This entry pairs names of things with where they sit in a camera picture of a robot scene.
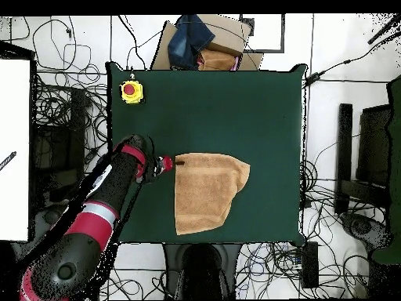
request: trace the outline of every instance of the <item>green table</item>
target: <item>green table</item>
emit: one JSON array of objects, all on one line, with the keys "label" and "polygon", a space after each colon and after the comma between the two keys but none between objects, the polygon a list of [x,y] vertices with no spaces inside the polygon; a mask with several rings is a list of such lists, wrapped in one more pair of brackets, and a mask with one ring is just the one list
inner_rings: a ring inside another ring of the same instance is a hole
[{"label": "green table", "polygon": [[299,163],[305,69],[306,65],[290,72],[136,71],[146,102],[128,105],[120,97],[119,85],[129,80],[130,73],[107,63],[113,145],[138,133],[154,140],[159,155],[219,153],[251,165],[249,180],[234,198],[222,227],[176,235],[172,171],[142,188],[120,240],[301,245]]}]

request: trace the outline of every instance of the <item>towel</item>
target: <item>towel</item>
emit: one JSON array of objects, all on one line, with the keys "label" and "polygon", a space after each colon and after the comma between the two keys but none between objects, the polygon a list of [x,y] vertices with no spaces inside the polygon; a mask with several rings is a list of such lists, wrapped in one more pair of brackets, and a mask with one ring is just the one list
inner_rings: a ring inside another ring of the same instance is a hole
[{"label": "towel", "polygon": [[230,71],[235,65],[235,57],[210,49],[203,49],[198,56],[199,71]]},{"label": "towel", "polygon": [[213,230],[224,224],[234,196],[244,188],[250,165],[224,154],[175,157],[177,235]]}]

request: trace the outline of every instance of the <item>floor tile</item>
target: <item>floor tile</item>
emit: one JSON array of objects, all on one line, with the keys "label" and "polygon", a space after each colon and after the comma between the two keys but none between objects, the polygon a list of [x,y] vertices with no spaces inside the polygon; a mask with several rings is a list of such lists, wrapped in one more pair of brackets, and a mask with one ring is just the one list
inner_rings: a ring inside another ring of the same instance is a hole
[{"label": "floor tile", "polygon": [[[160,271],[112,271],[110,277],[113,281],[109,281],[109,300],[141,300],[143,298],[145,300],[162,300],[164,294],[154,286],[156,285],[162,290],[162,286],[159,285],[161,275]],[[107,283],[101,291],[107,293]],[[100,300],[106,298],[106,295],[101,293]]]},{"label": "floor tile", "polygon": [[0,40],[9,40],[9,18],[0,17]]},{"label": "floor tile", "polygon": [[121,244],[114,266],[116,269],[165,269],[163,247],[160,244]]},{"label": "floor tile", "polygon": [[[383,14],[315,14],[312,72],[365,54],[373,46],[367,41],[388,22],[382,17]],[[398,37],[361,60],[328,71],[322,78],[390,81],[401,74],[400,51]]]},{"label": "floor tile", "polygon": [[305,63],[310,67],[312,14],[285,14],[284,36],[284,53],[265,54],[260,68],[270,71],[290,71],[299,63]]},{"label": "floor tile", "polygon": [[[127,15],[121,16],[125,24],[133,30],[137,41],[138,54],[143,58],[146,68],[150,68],[154,58],[161,34],[157,34],[149,42],[142,46],[149,38],[163,30],[164,22],[169,20],[175,24],[180,15]],[[120,64],[125,69],[129,50],[135,46],[134,38],[124,27],[118,16],[113,16],[113,42],[112,55],[113,61]],[[143,69],[142,61],[135,54],[135,49],[130,53],[128,59],[129,67]]]},{"label": "floor tile", "polygon": [[[337,141],[338,108],[351,103],[352,134],[359,134],[359,119],[367,107],[388,103],[385,84],[351,82],[315,82],[310,91],[308,116],[307,160],[315,162],[319,153]],[[359,137],[352,139],[352,178],[355,179]],[[336,146],[319,156],[316,168],[319,179],[335,179]],[[334,189],[334,182],[318,184]]]}]

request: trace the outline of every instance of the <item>cable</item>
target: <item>cable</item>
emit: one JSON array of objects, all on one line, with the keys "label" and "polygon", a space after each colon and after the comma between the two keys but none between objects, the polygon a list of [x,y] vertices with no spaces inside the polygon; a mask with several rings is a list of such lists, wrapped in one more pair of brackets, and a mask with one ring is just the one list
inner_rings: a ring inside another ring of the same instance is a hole
[{"label": "cable", "polygon": [[127,26],[127,24],[125,24],[125,22],[122,20],[121,16],[118,15],[118,18],[120,19],[120,21],[122,22],[122,24],[124,25],[125,29],[128,30],[128,32],[131,34],[131,36],[134,38],[134,43],[135,43],[135,54],[136,56],[142,61],[143,63],[143,69],[146,71],[146,65],[145,65],[145,61],[143,61],[143,59],[141,58],[141,56],[138,54],[138,47],[136,45],[136,37],[134,35],[134,33],[129,29],[129,27]]},{"label": "cable", "polygon": [[353,259],[353,258],[355,258],[355,257],[359,257],[359,258],[361,258],[361,259],[364,259],[364,260],[366,260],[368,263],[370,263],[370,260],[368,260],[365,256],[361,256],[361,255],[357,255],[357,254],[355,254],[355,255],[351,255],[350,257],[348,257],[347,259],[345,259],[345,261],[344,261],[344,264],[343,264],[343,267],[342,267],[342,271],[343,271],[343,274],[344,274],[344,276],[345,276],[345,278],[344,278],[344,281],[345,281],[345,287],[347,288],[347,290],[348,290],[348,292],[351,294],[351,296],[355,299],[355,298],[358,298],[357,296],[354,296],[354,294],[351,292],[351,290],[349,289],[349,285],[348,285],[348,280],[347,280],[347,274],[346,274],[346,269],[345,269],[345,265],[347,264],[347,262],[350,260],[350,259]]},{"label": "cable", "polygon": [[[43,66],[43,65],[40,63],[38,51],[37,51],[37,49],[36,49],[36,44],[35,44],[35,42],[34,42],[34,36],[37,34],[37,32],[38,32],[42,27],[44,27],[46,24],[51,24],[52,22],[59,22],[59,23],[61,23],[62,25],[64,25],[64,27],[66,27],[66,30],[67,30],[67,31],[70,30],[70,28],[69,28],[62,20],[51,19],[51,20],[48,20],[47,22],[44,22],[43,24],[41,24],[41,25],[38,27],[38,29],[36,29],[36,30],[34,31],[34,34],[32,35],[32,43],[33,43],[33,45],[34,45],[34,51],[35,51],[36,56],[37,56],[37,62],[38,62],[38,64],[39,64],[41,67],[47,68],[47,69],[51,69],[51,70],[54,70],[54,71],[68,71],[68,69],[70,69],[70,67],[72,66],[72,63],[74,62],[75,56],[76,56],[76,53],[77,53],[77,47],[76,47],[76,45],[77,45],[77,40],[76,40],[76,38],[75,38],[74,25],[73,25],[73,23],[72,23],[71,16],[68,16],[68,18],[69,18],[70,23],[71,23],[72,35],[74,36],[74,44],[75,44],[73,60],[71,61],[70,65],[69,65],[67,68],[53,68],[53,67],[47,67],[47,66]],[[61,57],[60,52],[59,52],[59,50],[57,49],[56,43],[55,43],[54,41],[53,41],[53,45],[56,47],[56,51],[59,53],[59,56]]]},{"label": "cable", "polygon": [[372,47],[369,49],[369,51],[367,51],[367,52],[366,52],[365,54],[363,54],[362,56],[359,56],[359,57],[357,57],[357,58],[355,58],[355,59],[342,61],[342,62],[340,62],[340,63],[335,64],[334,66],[331,66],[330,68],[327,68],[327,69],[324,70],[324,71],[321,71],[321,72],[319,72],[319,73],[316,72],[316,73],[310,75],[309,77],[306,78],[306,82],[305,82],[304,88],[307,87],[307,86],[309,86],[309,85],[311,85],[312,83],[314,83],[314,82],[320,80],[320,77],[321,77],[322,75],[326,74],[328,71],[332,70],[333,68],[336,68],[336,67],[338,67],[338,66],[341,66],[342,64],[349,64],[349,63],[351,63],[351,62],[354,62],[354,61],[357,61],[357,60],[361,60],[362,58],[364,58],[365,56],[367,56],[370,52],[372,52],[372,51],[373,51],[374,49],[376,49],[377,47],[381,46],[382,44],[384,44],[384,43],[386,43],[386,42],[390,42],[390,41],[392,41],[393,39],[395,39],[395,38],[397,38],[397,37],[399,37],[399,36],[401,36],[401,31],[396,32],[395,34],[392,34],[392,35],[388,36],[387,38],[383,39],[383,40],[380,41],[380,42],[377,42],[374,46],[372,46]]}]

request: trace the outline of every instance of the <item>blue cloth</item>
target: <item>blue cloth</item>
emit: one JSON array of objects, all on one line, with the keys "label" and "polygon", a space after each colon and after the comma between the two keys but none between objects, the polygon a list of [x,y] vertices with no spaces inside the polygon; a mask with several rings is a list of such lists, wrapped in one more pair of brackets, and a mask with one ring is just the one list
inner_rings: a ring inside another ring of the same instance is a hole
[{"label": "blue cloth", "polygon": [[170,66],[196,70],[197,55],[215,35],[197,15],[182,15],[175,26],[178,30],[168,44]]}]

